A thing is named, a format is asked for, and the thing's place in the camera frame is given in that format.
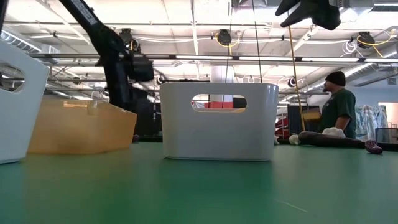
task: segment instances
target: white wall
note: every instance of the white wall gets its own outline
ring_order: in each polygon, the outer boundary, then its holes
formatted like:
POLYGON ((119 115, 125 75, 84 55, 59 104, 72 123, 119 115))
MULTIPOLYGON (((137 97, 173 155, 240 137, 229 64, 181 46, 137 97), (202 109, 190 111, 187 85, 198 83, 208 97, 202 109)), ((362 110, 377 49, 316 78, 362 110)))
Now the white wall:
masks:
MULTIPOLYGON (((398 103, 398 86, 384 87, 347 87, 356 97, 356 106, 370 105, 378 106, 383 103, 398 103)), ((309 99, 310 105, 322 106, 330 96, 314 95, 309 99)))

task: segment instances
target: cable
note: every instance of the cable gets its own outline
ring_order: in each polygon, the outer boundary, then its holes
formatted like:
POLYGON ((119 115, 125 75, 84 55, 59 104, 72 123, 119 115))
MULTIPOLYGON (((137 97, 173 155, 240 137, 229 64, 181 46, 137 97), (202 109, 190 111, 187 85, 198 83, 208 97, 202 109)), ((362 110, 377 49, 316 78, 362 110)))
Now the cable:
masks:
POLYGON ((220 46, 222 46, 222 47, 227 47, 227 48, 229 48, 229 54, 232 55, 232 47, 234 47, 236 44, 239 43, 240 35, 238 35, 238 40, 235 42, 235 44, 233 44, 233 45, 229 44, 228 46, 225 46, 225 45, 221 44, 221 43, 218 41, 218 39, 217 39, 217 38, 218 38, 218 33, 216 33, 215 37, 216 37, 217 43, 218 43, 220 46))
POLYGON ((259 47, 259 36, 257 34, 257 22, 256 22, 256 12, 254 10, 254 0, 251 0, 252 8, 253 8, 253 16, 254 16, 254 30, 256 31, 256 40, 257 40, 257 54, 259 57, 259 69, 260 69, 260 82, 262 83, 262 72, 261 72, 261 60, 260 60, 260 47, 259 47))
POLYGON ((359 43, 362 43, 362 44, 366 44, 366 45, 370 45, 370 46, 378 46, 378 45, 382 45, 382 44, 385 44, 385 43, 390 42, 390 40, 392 39, 392 36, 394 35, 394 32, 395 32, 395 30, 392 30, 392 31, 391 31, 391 35, 390 35, 390 38, 388 38, 388 40, 383 41, 383 42, 381 42, 381 43, 377 43, 377 44, 366 43, 366 42, 363 42, 362 40, 359 40, 359 38, 361 37, 360 35, 356 38, 356 40, 357 40, 359 43))
MULTIPOLYGON (((229 20, 229 34, 231 35, 231 28, 232 28, 232 15, 231 15, 231 19, 229 20)), ((228 53, 227 53, 227 59, 226 59, 226 70, 225 70, 225 81, 224 83, 226 83, 226 77, 228 76, 228 63, 229 63, 229 55, 232 55, 232 51, 231 51, 231 47, 228 47, 228 53)), ((223 94, 223 100, 221 102, 221 109, 224 108, 224 97, 225 94, 223 94)))
POLYGON ((383 54, 380 53, 380 51, 376 48, 376 46, 373 45, 373 48, 376 50, 376 52, 380 55, 380 57, 384 58, 383 54))
POLYGON ((305 123, 304 123, 304 116, 303 116, 303 108, 301 105, 300 93, 299 93, 299 83, 297 82, 297 72, 296 72, 296 63, 294 57, 294 48, 293 48, 293 40, 292 40, 292 28, 289 26, 289 35, 290 35, 290 48, 292 49, 292 61, 293 61, 293 70, 294 70, 294 81, 296 82, 295 91, 298 97, 298 107, 300 108, 300 117, 301 117, 301 125, 303 131, 305 131, 305 123))

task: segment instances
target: man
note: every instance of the man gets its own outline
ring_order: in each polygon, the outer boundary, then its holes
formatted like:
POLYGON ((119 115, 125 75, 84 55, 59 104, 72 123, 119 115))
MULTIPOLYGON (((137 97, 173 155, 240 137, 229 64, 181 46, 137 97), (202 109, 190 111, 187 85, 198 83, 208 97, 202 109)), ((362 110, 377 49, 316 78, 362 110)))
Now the man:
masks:
POLYGON ((345 89, 346 76, 343 72, 333 72, 325 79, 324 92, 331 92, 330 99, 323 105, 319 131, 326 128, 340 128, 347 138, 355 139, 356 117, 355 96, 345 89))

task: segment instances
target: white plastic bin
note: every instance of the white plastic bin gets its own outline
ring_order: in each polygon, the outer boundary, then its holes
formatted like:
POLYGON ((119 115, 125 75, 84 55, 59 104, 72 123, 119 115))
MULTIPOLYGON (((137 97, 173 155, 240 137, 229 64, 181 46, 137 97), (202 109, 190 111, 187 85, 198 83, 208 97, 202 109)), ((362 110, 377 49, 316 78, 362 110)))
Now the white plastic bin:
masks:
POLYGON ((163 150, 174 159, 267 161, 274 148, 278 86, 262 83, 165 83, 163 150), (195 110, 197 94, 245 97, 244 110, 195 110))
POLYGON ((0 89, 0 164, 26 156, 42 101, 48 68, 13 45, 0 41, 0 63, 18 68, 25 82, 15 91, 0 89))

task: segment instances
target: white cloth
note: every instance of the white cloth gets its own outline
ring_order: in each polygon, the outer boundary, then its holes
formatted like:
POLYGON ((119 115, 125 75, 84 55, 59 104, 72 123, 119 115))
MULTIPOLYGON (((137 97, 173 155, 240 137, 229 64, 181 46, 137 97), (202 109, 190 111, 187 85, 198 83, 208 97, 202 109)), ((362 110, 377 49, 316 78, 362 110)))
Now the white cloth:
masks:
POLYGON ((322 134, 329 134, 332 136, 338 136, 338 137, 342 137, 342 138, 346 137, 343 130, 341 130, 340 128, 335 128, 335 127, 326 128, 325 130, 323 130, 322 134))
POLYGON ((289 137, 289 142, 292 145, 298 146, 300 144, 299 136, 297 134, 291 135, 291 137, 289 137))

